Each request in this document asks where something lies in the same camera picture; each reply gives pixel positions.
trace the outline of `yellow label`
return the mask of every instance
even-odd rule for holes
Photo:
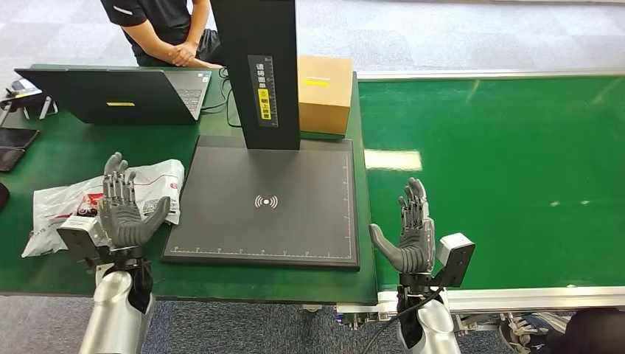
[[[135,104],[132,102],[107,102],[106,105],[110,107],[134,107]]]
[[[271,106],[269,105],[269,90],[266,88],[258,89],[258,104],[260,107],[260,118],[271,120]]]
[[[321,81],[321,80],[304,80],[304,84],[311,85],[311,86],[328,86],[327,81]]]

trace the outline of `human hand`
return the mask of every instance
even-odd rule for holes
[[[156,210],[144,221],[135,203],[134,178],[128,180],[125,171],[128,162],[121,153],[115,153],[104,167],[103,196],[98,200],[98,218],[106,237],[115,247],[144,245],[163,223],[170,211],[170,197],[161,198]]]
[[[172,58],[172,63],[176,66],[187,66],[195,58],[198,45],[191,42],[183,42],[174,46],[167,55]]]
[[[369,225],[369,236],[380,253],[399,272],[431,272],[434,264],[434,221],[430,218],[425,188],[420,180],[410,178],[404,192],[408,200],[399,197],[402,212],[399,248],[384,237],[382,229],[375,223]]]

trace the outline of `person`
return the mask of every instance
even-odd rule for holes
[[[210,1],[100,0],[109,20],[119,25],[140,66],[219,68],[224,63],[217,32],[205,29]]]
[[[570,320],[553,313],[527,313],[502,321],[499,333],[521,354],[625,353],[625,313],[589,308]]]

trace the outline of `white plastic bag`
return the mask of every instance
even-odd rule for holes
[[[152,166],[130,167],[136,172],[135,198],[141,217],[154,212],[161,197],[171,198],[170,214],[165,221],[180,220],[180,190],[184,182],[184,166],[178,160],[167,160]],[[32,196],[32,225],[28,244],[22,257],[33,257],[67,249],[57,233],[70,215],[94,216],[97,199],[102,196],[102,176],[71,186],[36,190]]]

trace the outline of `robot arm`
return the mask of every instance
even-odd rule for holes
[[[404,192],[407,199],[399,197],[399,247],[384,237],[378,225],[369,226],[371,241],[399,272],[399,342],[409,354],[460,354],[453,321],[443,299],[444,287],[460,286],[475,244],[459,233],[443,237],[436,253],[443,268],[433,277],[434,222],[425,188],[421,181],[410,178]]]
[[[80,354],[139,354],[154,311],[150,262],[142,246],[167,217],[169,197],[142,220],[135,203],[134,173],[121,153],[107,161],[98,217],[70,217],[59,235],[72,257],[96,271],[94,309]]]

